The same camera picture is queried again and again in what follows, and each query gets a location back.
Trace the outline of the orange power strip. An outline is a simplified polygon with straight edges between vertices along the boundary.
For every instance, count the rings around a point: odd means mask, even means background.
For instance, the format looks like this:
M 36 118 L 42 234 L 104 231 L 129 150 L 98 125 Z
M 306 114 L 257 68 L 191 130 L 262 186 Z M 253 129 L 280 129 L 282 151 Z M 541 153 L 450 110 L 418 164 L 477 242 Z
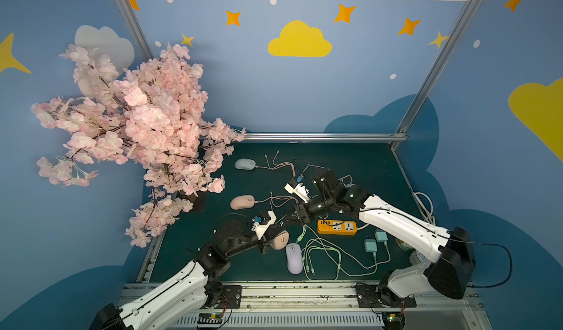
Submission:
M 323 235 L 355 236 L 358 228 L 352 221 L 319 220 L 318 233 Z

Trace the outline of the pink mouse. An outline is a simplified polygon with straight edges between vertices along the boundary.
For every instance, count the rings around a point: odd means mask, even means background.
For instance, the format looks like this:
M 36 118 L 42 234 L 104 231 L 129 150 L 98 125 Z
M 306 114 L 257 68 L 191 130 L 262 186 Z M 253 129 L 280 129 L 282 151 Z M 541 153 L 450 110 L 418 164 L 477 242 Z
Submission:
M 230 208 L 233 210 L 249 209 L 254 207 L 256 200 L 252 195 L 241 195 L 233 198 L 230 202 Z
M 290 234 L 287 230 L 283 230 L 280 234 L 278 234 L 271 242 L 271 247 L 275 250 L 281 250 L 286 248 L 290 239 Z

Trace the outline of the lavender wireless mouse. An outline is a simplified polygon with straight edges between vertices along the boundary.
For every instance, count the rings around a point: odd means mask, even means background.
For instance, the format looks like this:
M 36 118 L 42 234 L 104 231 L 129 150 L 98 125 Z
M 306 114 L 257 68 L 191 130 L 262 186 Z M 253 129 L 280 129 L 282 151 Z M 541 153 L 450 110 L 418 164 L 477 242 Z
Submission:
M 293 275 L 299 275 L 303 271 L 301 247 L 297 243 L 288 244 L 285 248 L 287 256 L 287 269 Z

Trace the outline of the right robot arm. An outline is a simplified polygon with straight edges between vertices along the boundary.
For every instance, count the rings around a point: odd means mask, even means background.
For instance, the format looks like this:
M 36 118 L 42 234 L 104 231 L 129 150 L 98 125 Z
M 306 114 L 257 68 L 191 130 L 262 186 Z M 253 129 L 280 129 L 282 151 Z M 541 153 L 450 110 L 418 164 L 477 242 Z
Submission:
M 414 294 L 436 291 L 450 299 L 462 299 L 476 266 L 471 236 L 460 227 L 447 230 L 401 211 L 378 195 L 358 185 L 346 185 L 332 170 L 312 179 L 319 195 L 309 196 L 302 182 L 291 179 L 285 190 L 299 197 L 293 212 L 301 224 L 327 211 L 349 215 L 377 227 L 407 243 L 424 257 L 423 263 L 387 273 L 379 282 L 378 298 L 389 306 L 398 305 Z

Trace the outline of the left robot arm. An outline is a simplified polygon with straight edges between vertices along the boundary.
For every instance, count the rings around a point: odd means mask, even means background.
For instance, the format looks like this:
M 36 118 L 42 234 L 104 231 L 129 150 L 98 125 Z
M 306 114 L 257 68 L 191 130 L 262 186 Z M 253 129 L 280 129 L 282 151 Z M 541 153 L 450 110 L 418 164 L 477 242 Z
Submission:
M 269 214 L 265 224 L 255 223 L 249 230 L 239 222 L 220 227 L 177 274 L 121 307 L 106 305 L 89 328 L 166 329 L 187 312 L 228 305 L 221 277 L 231 267 L 231 258 L 254 248 L 265 254 L 288 244 L 289 233 L 273 212 Z

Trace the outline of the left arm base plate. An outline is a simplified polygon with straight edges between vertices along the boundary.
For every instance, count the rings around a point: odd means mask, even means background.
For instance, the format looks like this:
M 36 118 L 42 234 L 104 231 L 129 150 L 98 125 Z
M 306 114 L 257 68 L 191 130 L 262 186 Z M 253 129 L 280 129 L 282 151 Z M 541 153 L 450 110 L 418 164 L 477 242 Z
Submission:
M 239 309 L 242 301 L 241 285 L 224 285 L 213 283 L 206 287 L 208 299 L 205 307 L 212 309 Z

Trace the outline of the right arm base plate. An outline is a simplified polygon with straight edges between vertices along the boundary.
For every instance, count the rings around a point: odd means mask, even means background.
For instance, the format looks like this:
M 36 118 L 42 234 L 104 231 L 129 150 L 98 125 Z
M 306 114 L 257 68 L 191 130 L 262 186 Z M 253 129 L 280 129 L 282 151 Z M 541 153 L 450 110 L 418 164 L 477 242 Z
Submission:
M 376 284 L 356 283 L 353 287 L 360 308 L 415 308 L 417 306 L 413 296 L 400 299 L 387 289 L 379 290 Z

